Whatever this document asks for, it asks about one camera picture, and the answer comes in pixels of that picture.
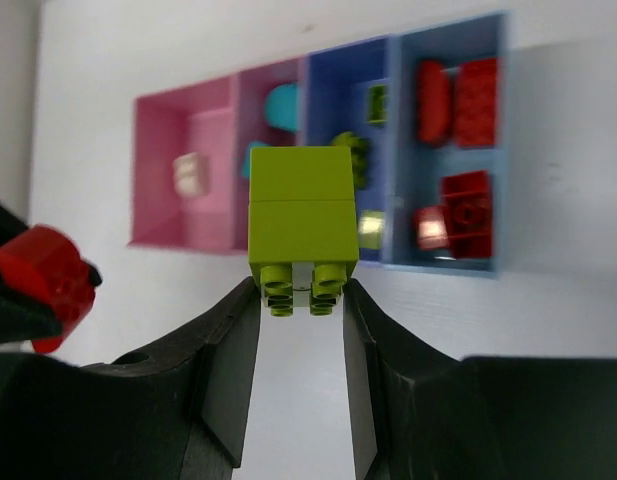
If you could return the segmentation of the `red lego base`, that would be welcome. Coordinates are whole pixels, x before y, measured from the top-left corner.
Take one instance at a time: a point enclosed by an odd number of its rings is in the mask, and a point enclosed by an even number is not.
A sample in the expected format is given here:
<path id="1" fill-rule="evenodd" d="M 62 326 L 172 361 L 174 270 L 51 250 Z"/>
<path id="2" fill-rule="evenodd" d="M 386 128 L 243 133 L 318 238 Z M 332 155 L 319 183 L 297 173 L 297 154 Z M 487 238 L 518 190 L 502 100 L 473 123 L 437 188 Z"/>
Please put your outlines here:
<path id="1" fill-rule="evenodd" d="M 452 80 L 443 64 L 422 60 L 416 70 L 416 135 L 429 146 L 442 145 L 452 123 Z"/>

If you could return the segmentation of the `red curved lego brick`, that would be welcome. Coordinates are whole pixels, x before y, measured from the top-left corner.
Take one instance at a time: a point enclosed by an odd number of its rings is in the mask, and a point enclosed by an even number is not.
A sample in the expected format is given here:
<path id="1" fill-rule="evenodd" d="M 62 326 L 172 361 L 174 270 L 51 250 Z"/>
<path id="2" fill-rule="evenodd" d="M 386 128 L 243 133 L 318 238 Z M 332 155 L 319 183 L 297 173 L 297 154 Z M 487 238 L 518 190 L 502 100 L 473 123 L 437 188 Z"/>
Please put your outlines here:
<path id="1" fill-rule="evenodd" d="M 91 311 L 96 282 L 91 267 L 70 238 L 35 225 L 0 247 L 0 274 L 6 286 L 50 307 L 59 331 L 32 341 L 38 354 L 55 352 Z"/>

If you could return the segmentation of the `lime green lego brick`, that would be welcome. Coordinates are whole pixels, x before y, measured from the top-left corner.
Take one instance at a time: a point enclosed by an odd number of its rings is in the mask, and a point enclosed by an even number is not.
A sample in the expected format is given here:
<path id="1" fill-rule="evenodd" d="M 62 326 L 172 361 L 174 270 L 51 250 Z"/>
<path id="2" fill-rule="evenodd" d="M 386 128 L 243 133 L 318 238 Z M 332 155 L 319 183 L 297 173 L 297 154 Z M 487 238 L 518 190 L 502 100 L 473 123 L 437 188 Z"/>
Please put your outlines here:
<path id="1" fill-rule="evenodd" d="M 368 182 L 367 171 L 370 141 L 356 135 L 352 131 L 345 131 L 334 137 L 331 144 L 333 146 L 344 146 L 349 148 L 354 188 L 356 190 L 365 189 Z"/>

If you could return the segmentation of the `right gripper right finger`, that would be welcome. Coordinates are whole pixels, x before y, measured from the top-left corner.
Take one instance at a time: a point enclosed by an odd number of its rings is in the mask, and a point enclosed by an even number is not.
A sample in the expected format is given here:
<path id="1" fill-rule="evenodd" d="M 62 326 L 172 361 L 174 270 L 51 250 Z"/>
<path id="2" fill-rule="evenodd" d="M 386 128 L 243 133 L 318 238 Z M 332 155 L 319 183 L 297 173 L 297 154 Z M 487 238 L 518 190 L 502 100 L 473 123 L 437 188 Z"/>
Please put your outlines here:
<path id="1" fill-rule="evenodd" d="M 360 479 L 617 479 L 617 359 L 453 359 L 343 297 Z"/>

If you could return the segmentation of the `red curved lego top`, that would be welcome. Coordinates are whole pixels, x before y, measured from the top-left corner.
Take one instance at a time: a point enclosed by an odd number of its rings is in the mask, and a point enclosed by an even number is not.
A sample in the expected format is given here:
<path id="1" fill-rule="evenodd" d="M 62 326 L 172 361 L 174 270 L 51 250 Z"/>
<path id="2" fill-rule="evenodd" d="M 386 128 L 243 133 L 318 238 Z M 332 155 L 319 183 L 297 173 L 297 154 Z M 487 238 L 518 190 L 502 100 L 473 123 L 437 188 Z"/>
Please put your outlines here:
<path id="1" fill-rule="evenodd" d="M 486 170 L 445 176 L 441 200 L 448 246 L 455 258 L 492 256 L 492 189 Z"/>

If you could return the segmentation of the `green lego with stud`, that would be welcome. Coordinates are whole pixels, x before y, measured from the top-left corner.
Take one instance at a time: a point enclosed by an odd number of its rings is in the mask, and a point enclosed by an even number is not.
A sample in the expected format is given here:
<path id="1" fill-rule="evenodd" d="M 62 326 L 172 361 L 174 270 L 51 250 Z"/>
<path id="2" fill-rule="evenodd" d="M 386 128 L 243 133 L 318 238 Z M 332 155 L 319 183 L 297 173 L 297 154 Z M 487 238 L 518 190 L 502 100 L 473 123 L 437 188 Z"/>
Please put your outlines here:
<path id="1" fill-rule="evenodd" d="M 380 250 L 385 231 L 385 213 L 378 210 L 364 210 L 358 220 L 359 247 Z"/>

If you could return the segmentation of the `teal curved lego brick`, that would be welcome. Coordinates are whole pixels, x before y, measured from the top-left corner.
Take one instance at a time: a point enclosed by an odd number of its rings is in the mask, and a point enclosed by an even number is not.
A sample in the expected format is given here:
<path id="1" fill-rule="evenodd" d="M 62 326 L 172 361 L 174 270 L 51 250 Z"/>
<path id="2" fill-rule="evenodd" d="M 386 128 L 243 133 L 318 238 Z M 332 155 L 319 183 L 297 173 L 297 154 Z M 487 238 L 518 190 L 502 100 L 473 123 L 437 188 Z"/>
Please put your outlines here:
<path id="1" fill-rule="evenodd" d="M 299 131 L 299 94 L 297 82 L 273 88 L 264 102 L 266 123 L 273 128 L 290 133 Z"/>

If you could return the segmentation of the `beige lego brick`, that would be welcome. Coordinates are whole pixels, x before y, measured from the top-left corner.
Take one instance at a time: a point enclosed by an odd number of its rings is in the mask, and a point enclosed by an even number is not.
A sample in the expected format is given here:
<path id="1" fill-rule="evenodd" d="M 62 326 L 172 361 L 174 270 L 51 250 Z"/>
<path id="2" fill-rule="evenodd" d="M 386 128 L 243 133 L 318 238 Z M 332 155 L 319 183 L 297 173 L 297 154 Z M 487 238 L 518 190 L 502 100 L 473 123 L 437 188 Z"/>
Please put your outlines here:
<path id="1" fill-rule="evenodd" d="M 173 161 L 176 193 L 184 199 L 205 196 L 209 192 L 209 157 L 192 152 Z"/>

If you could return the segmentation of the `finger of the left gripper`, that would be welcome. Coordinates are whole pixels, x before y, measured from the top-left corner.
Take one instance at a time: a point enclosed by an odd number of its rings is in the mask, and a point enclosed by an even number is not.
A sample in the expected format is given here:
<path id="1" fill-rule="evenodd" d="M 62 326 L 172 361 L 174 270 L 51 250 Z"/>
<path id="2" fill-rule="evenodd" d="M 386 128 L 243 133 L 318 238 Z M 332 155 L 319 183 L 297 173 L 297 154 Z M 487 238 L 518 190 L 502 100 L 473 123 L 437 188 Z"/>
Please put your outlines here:
<path id="1" fill-rule="evenodd" d="M 0 203 L 0 247 L 31 227 Z M 99 270 L 83 260 L 91 267 L 90 276 L 96 282 L 96 290 L 102 284 Z M 59 321 L 50 307 L 6 286 L 0 274 L 0 344 L 32 343 L 44 334 L 58 331 Z"/>

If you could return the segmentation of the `teal lego base brick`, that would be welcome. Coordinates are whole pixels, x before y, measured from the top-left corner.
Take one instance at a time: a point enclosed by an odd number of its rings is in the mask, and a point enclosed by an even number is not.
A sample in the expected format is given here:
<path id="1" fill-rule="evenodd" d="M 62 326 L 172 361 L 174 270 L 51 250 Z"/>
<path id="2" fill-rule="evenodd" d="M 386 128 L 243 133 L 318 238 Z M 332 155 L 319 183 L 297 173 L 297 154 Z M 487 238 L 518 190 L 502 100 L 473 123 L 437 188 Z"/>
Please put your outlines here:
<path id="1" fill-rule="evenodd" d="M 240 170 L 241 177 L 244 179 L 250 178 L 251 153 L 252 153 L 252 150 L 258 147 L 259 145 L 260 143 L 258 141 L 253 141 L 253 142 L 250 142 L 245 148 L 243 162 L 242 162 L 241 170 Z"/>

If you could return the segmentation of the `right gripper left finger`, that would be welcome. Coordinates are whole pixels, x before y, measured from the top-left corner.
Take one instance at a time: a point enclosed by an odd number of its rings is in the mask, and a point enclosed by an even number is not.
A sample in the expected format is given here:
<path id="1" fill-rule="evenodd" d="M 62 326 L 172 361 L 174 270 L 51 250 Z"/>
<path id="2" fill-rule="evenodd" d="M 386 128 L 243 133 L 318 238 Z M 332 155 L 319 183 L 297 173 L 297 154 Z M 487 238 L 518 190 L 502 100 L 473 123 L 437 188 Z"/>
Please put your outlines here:
<path id="1" fill-rule="evenodd" d="M 0 353 L 0 479 L 228 479 L 241 465 L 260 332 L 245 279 L 110 364 Z"/>

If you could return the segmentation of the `small red lego brick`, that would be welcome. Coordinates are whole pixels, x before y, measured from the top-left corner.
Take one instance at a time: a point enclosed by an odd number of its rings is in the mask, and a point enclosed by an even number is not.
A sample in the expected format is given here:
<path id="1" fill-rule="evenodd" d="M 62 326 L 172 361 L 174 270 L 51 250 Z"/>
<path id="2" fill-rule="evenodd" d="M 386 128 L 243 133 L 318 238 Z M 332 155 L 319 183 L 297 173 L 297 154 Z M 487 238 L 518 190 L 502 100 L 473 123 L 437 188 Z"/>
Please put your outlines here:
<path id="1" fill-rule="evenodd" d="M 419 209 L 414 217 L 417 245 L 420 250 L 447 249 L 449 246 L 444 209 L 441 205 Z"/>

